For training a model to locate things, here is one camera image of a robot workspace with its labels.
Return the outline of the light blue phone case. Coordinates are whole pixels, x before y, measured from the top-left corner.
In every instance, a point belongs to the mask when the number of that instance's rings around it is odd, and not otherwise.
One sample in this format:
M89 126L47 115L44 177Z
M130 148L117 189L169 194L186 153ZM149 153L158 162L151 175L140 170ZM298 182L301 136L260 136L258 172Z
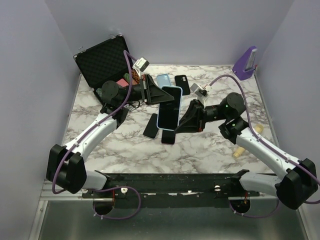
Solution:
M158 87L171 86L171 80L168 74L159 74L156 76Z

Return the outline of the black cased phone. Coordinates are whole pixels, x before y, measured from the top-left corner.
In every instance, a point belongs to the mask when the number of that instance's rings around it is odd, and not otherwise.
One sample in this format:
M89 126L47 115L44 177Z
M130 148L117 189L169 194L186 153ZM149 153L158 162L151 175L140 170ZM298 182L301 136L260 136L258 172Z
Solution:
M176 134L174 131L163 130L161 135L161 143L165 145L174 145Z

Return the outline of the black phone case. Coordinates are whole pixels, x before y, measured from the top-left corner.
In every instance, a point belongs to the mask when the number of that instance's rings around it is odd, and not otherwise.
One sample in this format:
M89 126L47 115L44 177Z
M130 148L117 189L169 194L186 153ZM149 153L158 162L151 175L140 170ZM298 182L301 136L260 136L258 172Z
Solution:
M182 95L188 96L191 94L189 82L186 75L176 75L174 77L175 85L182 89Z

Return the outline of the phone from blue case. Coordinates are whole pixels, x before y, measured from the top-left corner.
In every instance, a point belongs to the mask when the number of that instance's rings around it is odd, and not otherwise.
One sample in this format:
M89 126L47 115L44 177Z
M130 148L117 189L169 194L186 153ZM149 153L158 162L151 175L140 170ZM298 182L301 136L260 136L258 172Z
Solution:
M150 139L155 139L157 134L158 134L158 127L157 127L157 118L158 115L156 113L153 113L143 131L143 136L150 138Z

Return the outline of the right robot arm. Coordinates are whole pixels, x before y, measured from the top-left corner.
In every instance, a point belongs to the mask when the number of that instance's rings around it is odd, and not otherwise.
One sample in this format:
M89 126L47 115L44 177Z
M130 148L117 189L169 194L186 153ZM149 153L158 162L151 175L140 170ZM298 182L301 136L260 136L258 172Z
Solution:
M250 128L241 114L246 110L243 97L232 92L220 104L203 106L194 99L179 122L175 133L200 133L206 123L223 120L221 135L249 151L266 164L274 175L241 170L233 176L230 191L241 196L255 191L277 197L286 207L296 210L318 190L315 164L308 158L300 160L276 147Z

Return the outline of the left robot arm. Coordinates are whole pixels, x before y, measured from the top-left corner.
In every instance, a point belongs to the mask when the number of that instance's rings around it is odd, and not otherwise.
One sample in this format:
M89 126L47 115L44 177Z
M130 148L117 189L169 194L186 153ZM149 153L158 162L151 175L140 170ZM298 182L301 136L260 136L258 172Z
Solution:
M100 142L118 129L125 121L129 110L127 102L143 101L156 105L173 101L175 98L157 86L149 74L144 74L139 84L121 86L107 81L101 88L104 102L96 119L80 135L61 146L55 144L49 151L46 179L52 186L59 186L72 194L80 190L93 190L99 197L110 194L111 185L106 175L88 171L85 160Z

